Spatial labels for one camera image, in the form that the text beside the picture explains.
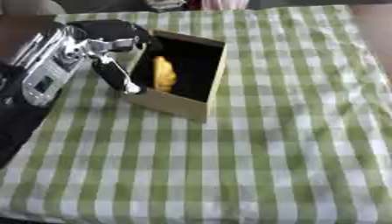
cardboard box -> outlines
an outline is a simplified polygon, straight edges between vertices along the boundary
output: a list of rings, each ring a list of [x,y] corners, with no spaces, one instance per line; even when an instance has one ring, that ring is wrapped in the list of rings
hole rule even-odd
[[[164,49],[152,55],[145,54],[132,74],[136,84],[149,88],[145,94],[126,95],[126,100],[204,123],[214,105],[226,67],[225,43],[168,31],[152,33],[163,43]],[[152,59],[155,56],[164,56],[173,65],[177,83],[170,93],[152,88]]]

yellow object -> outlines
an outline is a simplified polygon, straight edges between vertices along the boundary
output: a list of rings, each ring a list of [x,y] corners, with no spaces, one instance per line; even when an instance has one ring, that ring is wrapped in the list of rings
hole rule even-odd
[[[170,92],[177,81],[172,64],[163,56],[154,59],[154,88],[162,92]]]

green checkered tablecloth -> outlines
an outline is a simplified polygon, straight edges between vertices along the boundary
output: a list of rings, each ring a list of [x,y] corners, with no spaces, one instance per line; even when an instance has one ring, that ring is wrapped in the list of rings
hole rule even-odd
[[[392,95],[347,7],[70,15],[227,42],[206,124],[85,65],[0,172],[0,214],[67,223],[387,223]]]

red object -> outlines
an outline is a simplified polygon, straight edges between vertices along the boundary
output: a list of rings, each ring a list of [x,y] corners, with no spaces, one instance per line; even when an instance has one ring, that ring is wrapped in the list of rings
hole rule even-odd
[[[190,11],[201,10],[201,0],[189,0],[188,1],[188,9]]]

robotic hand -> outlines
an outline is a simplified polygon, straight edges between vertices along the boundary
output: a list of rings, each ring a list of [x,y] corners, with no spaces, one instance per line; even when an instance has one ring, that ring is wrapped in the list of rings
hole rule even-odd
[[[121,20],[52,23],[18,49],[12,61],[0,61],[0,168],[14,157],[45,120],[84,60],[115,90],[144,91],[109,52],[159,47],[142,27]]]

